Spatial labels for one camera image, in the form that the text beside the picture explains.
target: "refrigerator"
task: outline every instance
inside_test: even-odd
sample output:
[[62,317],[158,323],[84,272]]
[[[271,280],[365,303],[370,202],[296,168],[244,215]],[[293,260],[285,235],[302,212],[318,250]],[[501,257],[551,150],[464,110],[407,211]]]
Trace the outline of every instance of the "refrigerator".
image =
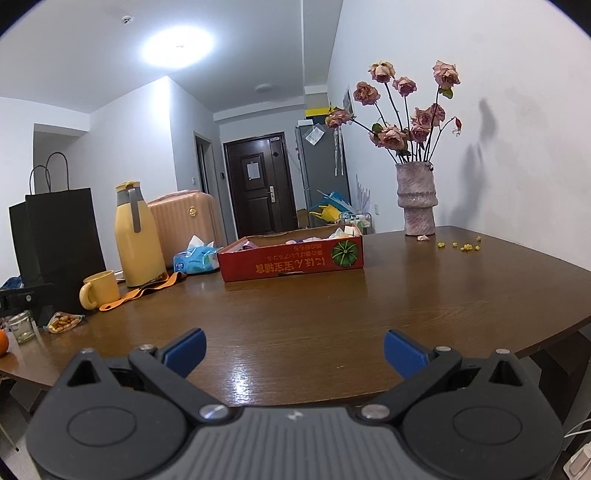
[[[335,149],[334,130],[322,124],[303,125],[295,128],[295,134],[304,180],[306,209],[311,210],[323,200],[319,190],[326,194],[339,192],[347,203],[351,203],[345,155],[341,154],[344,149]],[[324,220],[312,215],[308,215],[308,218],[311,227],[326,225]]]

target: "pink suitcase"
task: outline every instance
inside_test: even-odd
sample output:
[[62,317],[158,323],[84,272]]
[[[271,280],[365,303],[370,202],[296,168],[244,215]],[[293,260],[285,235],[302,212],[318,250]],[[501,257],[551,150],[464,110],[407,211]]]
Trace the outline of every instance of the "pink suitcase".
[[217,201],[207,193],[194,190],[170,193],[148,203],[156,220],[164,262],[168,268],[173,257],[187,249],[193,235],[207,245],[226,245]]

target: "yellow thermos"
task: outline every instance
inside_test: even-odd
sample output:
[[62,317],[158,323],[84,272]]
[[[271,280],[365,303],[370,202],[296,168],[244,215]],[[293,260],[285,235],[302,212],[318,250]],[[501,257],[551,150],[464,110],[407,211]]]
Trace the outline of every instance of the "yellow thermos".
[[139,287],[166,272],[156,222],[138,181],[117,186],[115,239],[128,287]]

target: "pink rose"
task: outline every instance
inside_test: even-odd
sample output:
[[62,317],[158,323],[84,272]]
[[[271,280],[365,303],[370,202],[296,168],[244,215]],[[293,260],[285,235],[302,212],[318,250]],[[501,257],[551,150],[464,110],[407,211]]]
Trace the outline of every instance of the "pink rose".
[[433,67],[435,81],[443,90],[449,90],[454,85],[460,84],[455,65],[449,65],[438,60]]
[[417,91],[417,84],[408,77],[400,77],[398,80],[394,79],[392,86],[396,88],[398,93],[403,97],[407,97],[411,93]]
[[376,134],[374,134],[373,132],[369,133],[369,139],[374,143],[374,145],[378,148],[382,148],[384,145],[382,142],[380,142],[379,140],[379,136],[377,136]]
[[326,115],[326,120],[324,121],[329,128],[338,128],[349,120],[351,120],[351,114],[347,110],[336,108],[333,112]]
[[419,125],[413,125],[410,129],[411,139],[417,143],[423,143],[429,136],[429,130],[420,127]]
[[408,137],[396,125],[384,128],[378,138],[379,142],[389,150],[406,150]]
[[414,115],[411,117],[413,120],[413,125],[418,125],[422,129],[431,131],[431,122],[433,121],[433,117],[431,115],[431,109],[427,110],[419,110],[415,108]]
[[434,103],[431,105],[429,112],[434,117],[433,126],[439,127],[439,122],[443,122],[445,120],[445,110],[438,103]]
[[363,105],[375,105],[380,96],[376,87],[372,87],[366,82],[359,82],[357,89],[353,92],[355,101],[361,102]]
[[394,65],[388,61],[380,61],[374,63],[368,70],[371,73],[372,80],[379,83],[388,83],[390,79],[394,78],[396,72],[394,71]]

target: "paper note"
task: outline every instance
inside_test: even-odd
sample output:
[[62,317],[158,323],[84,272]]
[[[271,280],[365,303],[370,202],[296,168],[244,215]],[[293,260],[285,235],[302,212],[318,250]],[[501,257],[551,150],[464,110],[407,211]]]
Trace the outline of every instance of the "paper note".
[[306,135],[306,140],[310,142],[312,145],[316,145],[322,138],[322,135],[324,135],[324,130],[318,127],[314,127],[312,131],[308,135]]
[[248,172],[248,180],[256,180],[261,178],[261,172],[258,168],[258,163],[249,163],[246,165]]

